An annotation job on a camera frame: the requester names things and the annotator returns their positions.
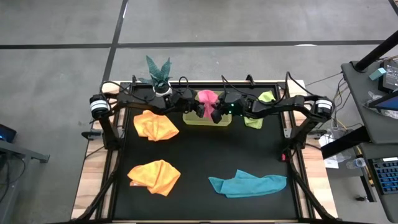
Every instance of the keyboard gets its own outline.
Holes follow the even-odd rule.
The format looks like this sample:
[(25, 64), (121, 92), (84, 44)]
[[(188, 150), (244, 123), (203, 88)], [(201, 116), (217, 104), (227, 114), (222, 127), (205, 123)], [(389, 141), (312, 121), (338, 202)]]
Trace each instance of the keyboard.
[(372, 159), (382, 194), (398, 194), (398, 157)]

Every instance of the yellow tray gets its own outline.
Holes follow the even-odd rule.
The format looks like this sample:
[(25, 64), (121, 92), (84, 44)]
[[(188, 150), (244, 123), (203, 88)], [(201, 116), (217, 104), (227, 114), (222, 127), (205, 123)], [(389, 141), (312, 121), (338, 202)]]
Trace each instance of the yellow tray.
[[(222, 91), (214, 91), (217, 95), (222, 94)], [(215, 124), (211, 118), (199, 118), (196, 112), (191, 111), (182, 115), (185, 124), (189, 125), (207, 125), (207, 126), (228, 126), (232, 122), (232, 115), (225, 114), (221, 116), (222, 119), (218, 124)]]

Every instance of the gray floor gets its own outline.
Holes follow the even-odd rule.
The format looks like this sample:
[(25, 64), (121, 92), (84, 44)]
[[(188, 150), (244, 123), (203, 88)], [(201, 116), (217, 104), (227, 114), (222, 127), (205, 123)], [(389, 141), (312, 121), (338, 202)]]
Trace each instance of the gray floor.
[[(0, 0), (0, 45), (111, 43), (122, 0)], [(119, 42), (379, 40), (398, 29), (386, 0), (130, 0)], [(191, 80), (283, 79), (306, 83), (338, 73), (374, 45), (118, 49), (111, 80), (147, 77), (145, 55), (168, 57), (171, 76)], [(69, 219), (89, 129), (88, 99), (98, 92), (109, 49), (0, 50), (0, 123), (17, 144), (51, 154), (24, 175), (13, 223)], [(398, 48), (388, 55), (398, 54)], [(340, 76), (309, 86), (332, 97)], [(352, 99), (339, 112), (361, 122)], [(356, 202), (359, 178), (331, 179), (340, 218), (388, 223), (379, 203)]]

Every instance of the orange towel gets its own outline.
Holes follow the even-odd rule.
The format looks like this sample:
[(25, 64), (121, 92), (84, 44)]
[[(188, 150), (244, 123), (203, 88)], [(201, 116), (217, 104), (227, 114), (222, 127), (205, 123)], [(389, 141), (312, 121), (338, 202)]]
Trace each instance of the orange towel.
[(136, 166), (130, 170), (130, 186), (145, 186), (152, 194), (167, 196), (181, 173), (164, 160)]
[(149, 110), (134, 117), (134, 126), (140, 137), (148, 137), (150, 141), (167, 140), (178, 134), (178, 129), (168, 117)]

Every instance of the teal towel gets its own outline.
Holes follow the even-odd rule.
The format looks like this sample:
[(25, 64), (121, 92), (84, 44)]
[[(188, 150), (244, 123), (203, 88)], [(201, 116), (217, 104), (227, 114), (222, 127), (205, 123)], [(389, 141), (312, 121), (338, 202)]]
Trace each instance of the teal towel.
[(228, 198), (253, 197), (276, 193), (286, 187), (286, 177), (267, 175), (258, 178), (247, 172), (237, 170), (234, 178), (223, 180), (209, 177), (214, 190)]

